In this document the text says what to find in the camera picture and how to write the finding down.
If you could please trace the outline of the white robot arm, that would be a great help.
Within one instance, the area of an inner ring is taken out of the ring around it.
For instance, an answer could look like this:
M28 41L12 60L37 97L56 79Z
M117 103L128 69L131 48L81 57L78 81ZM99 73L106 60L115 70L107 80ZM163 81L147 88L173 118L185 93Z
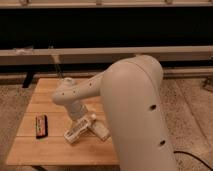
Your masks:
M77 101L101 98L121 171L178 171L159 97L162 79L158 60L137 55L79 84L62 79L52 99L77 119Z

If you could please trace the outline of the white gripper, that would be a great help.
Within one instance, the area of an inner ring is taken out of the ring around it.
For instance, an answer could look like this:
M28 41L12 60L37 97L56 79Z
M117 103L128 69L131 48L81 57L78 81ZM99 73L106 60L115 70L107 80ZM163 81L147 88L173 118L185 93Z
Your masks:
M65 86L64 91L68 90L72 86L76 84L75 80L70 77L66 77L63 79L63 85ZM86 106L80 101L72 101L68 100L65 104L65 109L67 110L70 118L73 120L71 121L70 128L68 131L73 130L76 126L78 119L82 118L87 112ZM87 116L89 127L93 128L94 125L98 122L97 116L95 114L90 114Z

